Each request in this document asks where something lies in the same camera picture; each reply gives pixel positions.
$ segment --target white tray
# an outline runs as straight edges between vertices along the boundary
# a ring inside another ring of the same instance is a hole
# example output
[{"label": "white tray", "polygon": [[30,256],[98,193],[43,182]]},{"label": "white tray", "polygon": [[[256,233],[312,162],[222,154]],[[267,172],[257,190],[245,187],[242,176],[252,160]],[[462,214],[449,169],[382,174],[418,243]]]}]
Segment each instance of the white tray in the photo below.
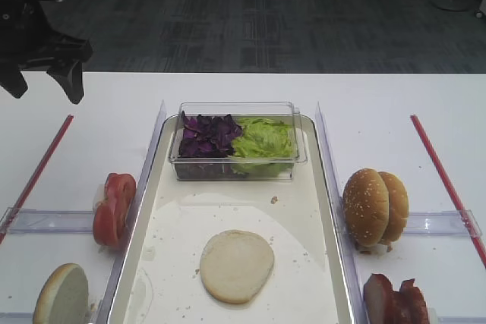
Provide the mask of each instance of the white tray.
[{"label": "white tray", "polygon": [[[108,322],[351,322],[316,130],[302,121],[309,162],[286,182],[177,181],[167,161],[175,118],[166,121]],[[197,274],[204,245],[226,229],[262,235],[276,256],[244,306],[214,300]]]}]

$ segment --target robotic arm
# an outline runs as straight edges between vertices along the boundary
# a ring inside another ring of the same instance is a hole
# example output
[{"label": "robotic arm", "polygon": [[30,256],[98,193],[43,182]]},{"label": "robotic arm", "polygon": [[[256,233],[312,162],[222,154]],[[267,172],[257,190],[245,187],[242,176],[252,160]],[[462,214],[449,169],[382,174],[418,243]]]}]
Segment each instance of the robotic arm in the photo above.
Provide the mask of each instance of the robotic arm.
[{"label": "robotic arm", "polygon": [[0,86],[19,99],[28,89],[21,69],[46,71],[78,104],[84,96],[82,64],[89,41],[53,30],[39,1],[0,0]]}]

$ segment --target sliced ham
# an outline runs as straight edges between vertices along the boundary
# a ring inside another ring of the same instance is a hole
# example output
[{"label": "sliced ham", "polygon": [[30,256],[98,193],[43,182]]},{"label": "sliced ham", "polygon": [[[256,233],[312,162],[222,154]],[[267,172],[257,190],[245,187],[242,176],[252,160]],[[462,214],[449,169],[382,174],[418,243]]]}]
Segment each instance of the sliced ham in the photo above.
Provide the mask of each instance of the sliced ham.
[{"label": "sliced ham", "polygon": [[370,324],[430,324],[424,296],[414,282],[406,280],[394,291],[385,275],[372,274],[363,290]]},{"label": "sliced ham", "polygon": [[409,305],[403,295],[398,291],[393,292],[393,305],[395,324],[413,324]]},{"label": "sliced ham", "polygon": [[400,294],[409,306],[413,324],[429,324],[427,304],[419,288],[414,286],[415,279],[405,280],[400,286]]},{"label": "sliced ham", "polygon": [[370,324],[394,324],[393,286],[381,274],[372,274],[363,290]]}]

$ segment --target gray carpet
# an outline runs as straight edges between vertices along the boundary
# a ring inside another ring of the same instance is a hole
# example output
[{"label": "gray carpet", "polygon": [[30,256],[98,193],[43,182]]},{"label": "gray carpet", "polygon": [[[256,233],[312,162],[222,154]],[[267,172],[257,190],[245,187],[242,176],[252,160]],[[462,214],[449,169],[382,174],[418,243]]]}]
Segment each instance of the gray carpet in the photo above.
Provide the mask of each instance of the gray carpet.
[{"label": "gray carpet", "polygon": [[88,71],[486,73],[486,22],[428,0],[68,0],[45,9],[54,28],[91,40]]}]

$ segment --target hamburger bun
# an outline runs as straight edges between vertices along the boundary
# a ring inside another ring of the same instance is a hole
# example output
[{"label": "hamburger bun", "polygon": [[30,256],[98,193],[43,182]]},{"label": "hamburger bun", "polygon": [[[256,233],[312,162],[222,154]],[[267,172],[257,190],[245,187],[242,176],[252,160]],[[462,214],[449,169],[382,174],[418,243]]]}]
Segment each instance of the hamburger bun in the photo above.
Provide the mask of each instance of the hamburger bun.
[{"label": "hamburger bun", "polygon": [[351,236],[363,247],[374,246],[388,226],[388,189],[371,168],[355,172],[346,183],[344,216]]},{"label": "hamburger bun", "polygon": [[88,280],[76,263],[59,266],[37,298],[33,324],[84,324],[88,310]]},{"label": "hamburger bun", "polygon": [[224,231],[212,237],[200,260],[200,277],[217,300],[244,304],[267,282],[275,260],[272,247],[250,231]]},{"label": "hamburger bun", "polygon": [[403,183],[397,176],[389,172],[378,172],[388,189],[388,201],[390,202],[390,214],[388,216],[388,226],[381,238],[382,244],[389,245],[397,241],[407,225],[409,217],[409,197]]},{"label": "hamburger bun", "polygon": [[342,196],[346,225],[363,247],[390,246],[400,238],[409,217],[403,183],[388,172],[363,168],[346,183]]}]

